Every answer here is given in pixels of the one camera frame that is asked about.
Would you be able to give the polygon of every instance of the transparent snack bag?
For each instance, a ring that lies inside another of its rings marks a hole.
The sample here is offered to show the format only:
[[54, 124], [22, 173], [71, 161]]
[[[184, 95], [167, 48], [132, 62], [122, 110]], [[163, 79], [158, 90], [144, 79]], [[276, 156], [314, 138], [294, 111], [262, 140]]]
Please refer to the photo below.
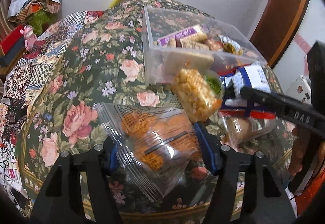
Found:
[[171, 85], [191, 122], [205, 121], [222, 104], [224, 87], [213, 71], [205, 76], [197, 69], [181, 69]]
[[152, 202], [176, 185], [200, 148], [185, 111], [173, 107], [95, 105], [117, 144], [117, 157], [131, 180]]
[[252, 117], [229, 117], [219, 113], [226, 131], [226, 140], [232, 145], [253, 140], [272, 131], [275, 119], [255, 119]]

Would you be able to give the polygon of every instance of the pile of clothes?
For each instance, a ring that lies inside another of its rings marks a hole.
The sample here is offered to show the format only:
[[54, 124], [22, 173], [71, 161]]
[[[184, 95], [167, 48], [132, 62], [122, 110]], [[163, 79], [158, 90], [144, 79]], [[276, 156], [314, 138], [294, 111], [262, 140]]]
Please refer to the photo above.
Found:
[[58, 21], [62, 0], [11, 0], [8, 21], [33, 26], [34, 33], [40, 36], [53, 23]]

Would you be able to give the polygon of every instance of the brown wooden panel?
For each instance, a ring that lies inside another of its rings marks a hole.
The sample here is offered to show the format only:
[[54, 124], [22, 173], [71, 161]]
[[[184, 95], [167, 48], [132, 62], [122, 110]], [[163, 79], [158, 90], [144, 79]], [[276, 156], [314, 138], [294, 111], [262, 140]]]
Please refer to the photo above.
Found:
[[269, 0], [251, 42], [271, 67], [289, 46], [303, 19], [309, 0]]

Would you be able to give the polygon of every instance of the wooden trim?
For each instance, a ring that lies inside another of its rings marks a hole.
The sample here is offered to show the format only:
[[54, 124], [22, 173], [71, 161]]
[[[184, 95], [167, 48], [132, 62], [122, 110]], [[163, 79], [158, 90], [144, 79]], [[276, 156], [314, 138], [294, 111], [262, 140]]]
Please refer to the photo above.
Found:
[[294, 30], [297, 27], [297, 24], [301, 18], [301, 15], [304, 11], [305, 5], [306, 5], [306, 1], [307, 0], [301, 0], [297, 14], [294, 18], [294, 20], [292, 21], [292, 24], [287, 32], [287, 34], [285, 35], [284, 39], [282, 40], [281, 44], [279, 45], [279, 47], [277, 48], [277, 50], [275, 51], [274, 55], [272, 56], [272, 58], [269, 60], [268, 65], [272, 66], [275, 61], [277, 60], [277, 58], [281, 55], [283, 49], [285, 48], [285, 46], [287, 45], [288, 41], [290, 40], [290, 38], [292, 38], [292, 34], [294, 33]]
[[271, 5], [271, 3], [272, 3], [272, 0], [268, 0], [268, 3], [267, 3], [266, 6], [265, 6], [264, 12], [263, 12], [263, 14], [262, 14], [262, 16], [261, 16], [261, 18], [260, 18], [260, 20], [259, 20], [259, 22], [258, 22], [256, 28], [255, 28], [253, 34], [251, 35], [250, 40], [253, 40], [253, 39], [255, 38], [256, 33], [259, 31], [259, 28], [260, 28], [261, 25], [263, 24], [263, 23], [262, 23], [262, 22], [263, 22], [263, 19], [264, 19], [264, 17], [267, 15], [267, 13], [266, 13], [265, 11], [268, 10], [268, 8], [269, 8], [269, 6]]

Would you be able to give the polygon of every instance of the pink stripe on wall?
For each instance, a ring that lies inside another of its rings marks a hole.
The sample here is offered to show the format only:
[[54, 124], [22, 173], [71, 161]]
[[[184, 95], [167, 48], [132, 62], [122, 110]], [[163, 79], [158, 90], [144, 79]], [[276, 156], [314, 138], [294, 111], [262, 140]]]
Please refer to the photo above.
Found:
[[303, 65], [304, 65], [303, 68], [304, 68], [304, 74], [308, 75], [309, 72], [308, 72], [308, 63], [307, 63], [307, 53], [311, 49], [311, 46], [298, 33], [295, 35], [294, 41], [302, 49], [302, 51], [304, 51], [304, 53], [306, 54], [304, 59], [303, 59]]

